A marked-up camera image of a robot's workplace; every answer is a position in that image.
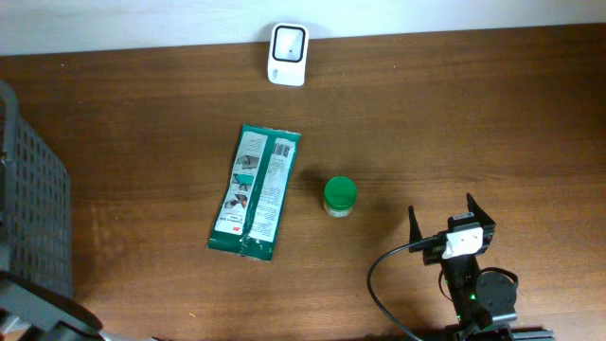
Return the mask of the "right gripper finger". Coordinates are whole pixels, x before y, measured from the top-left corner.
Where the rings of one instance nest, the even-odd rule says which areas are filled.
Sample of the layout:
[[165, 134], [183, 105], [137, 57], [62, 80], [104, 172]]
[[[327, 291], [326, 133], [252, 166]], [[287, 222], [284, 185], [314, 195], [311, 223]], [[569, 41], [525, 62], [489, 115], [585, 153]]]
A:
[[422, 247], [419, 244], [422, 240], [422, 234], [419, 228], [419, 223], [418, 220], [416, 218], [415, 215], [415, 210], [412, 206], [408, 207], [408, 218], [409, 218], [409, 225], [410, 225], [410, 229], [409, 229], [409, 244], [410, 247], [408, 248], [410, 253], [415, 253], [415, 252], [419, 252]]
[[495, 221], [476, 203], [470, 193], [466, 194], [467, 207], [483, 228], [495, 228]]

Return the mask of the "green lid small jar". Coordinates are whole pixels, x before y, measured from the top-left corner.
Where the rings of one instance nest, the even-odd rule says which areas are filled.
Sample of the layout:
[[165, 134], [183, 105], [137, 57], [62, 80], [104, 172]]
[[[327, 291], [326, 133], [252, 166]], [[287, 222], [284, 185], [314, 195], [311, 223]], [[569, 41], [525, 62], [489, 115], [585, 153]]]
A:
[[323, 207], [331, 217], [344, 218], [354, 209], [357, 196], [358, 189], [351, 179], [336, 176], [325, 185]]

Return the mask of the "green 3M wipes packet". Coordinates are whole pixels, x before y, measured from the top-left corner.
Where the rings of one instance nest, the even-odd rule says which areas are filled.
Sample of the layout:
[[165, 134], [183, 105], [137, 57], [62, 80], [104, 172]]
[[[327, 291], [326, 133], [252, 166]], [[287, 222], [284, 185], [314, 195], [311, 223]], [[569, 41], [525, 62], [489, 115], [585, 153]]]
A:
[[301, 134], [244, 125], [207, 247], [270, 261]]

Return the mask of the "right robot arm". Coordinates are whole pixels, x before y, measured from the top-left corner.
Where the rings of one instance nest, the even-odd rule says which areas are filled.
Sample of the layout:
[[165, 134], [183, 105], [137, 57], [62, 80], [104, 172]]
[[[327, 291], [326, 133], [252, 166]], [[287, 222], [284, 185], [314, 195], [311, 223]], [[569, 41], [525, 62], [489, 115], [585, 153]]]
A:
[[468, 193], [466, 213], [447, 220], [447, 229], [424, 238], [415, 211], [408, 208], [411, 251], [422, 254], [423, 263], [438, 264], [439, 282], [445, 282], [458, 323], [430, 340], [511, 340], [510, 324], [517, 319], [518, 277], [497, 267], [480, 268], [477, 257], [493, 239], [496, 222]]

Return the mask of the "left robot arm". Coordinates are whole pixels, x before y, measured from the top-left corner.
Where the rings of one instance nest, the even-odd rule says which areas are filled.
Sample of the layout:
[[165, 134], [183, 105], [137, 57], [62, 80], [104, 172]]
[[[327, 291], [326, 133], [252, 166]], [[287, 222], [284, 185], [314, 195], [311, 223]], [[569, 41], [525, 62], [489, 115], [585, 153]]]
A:
[[3, 271], [1, 338], [18, 332], [22, 340], [153, 341], [108, 332], [101, 321], [76, 301]]

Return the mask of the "black right arm base rail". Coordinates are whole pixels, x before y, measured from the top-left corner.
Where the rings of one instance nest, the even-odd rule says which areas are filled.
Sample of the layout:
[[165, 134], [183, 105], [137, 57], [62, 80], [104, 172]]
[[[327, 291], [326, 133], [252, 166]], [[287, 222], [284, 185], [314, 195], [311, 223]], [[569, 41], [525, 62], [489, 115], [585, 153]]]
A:
[[471, 334], [447, 329], [442, 339], [445, 341], [555, 341], [556, 335], [553, 331], [542, 328], [512, 329], [504, 327]]

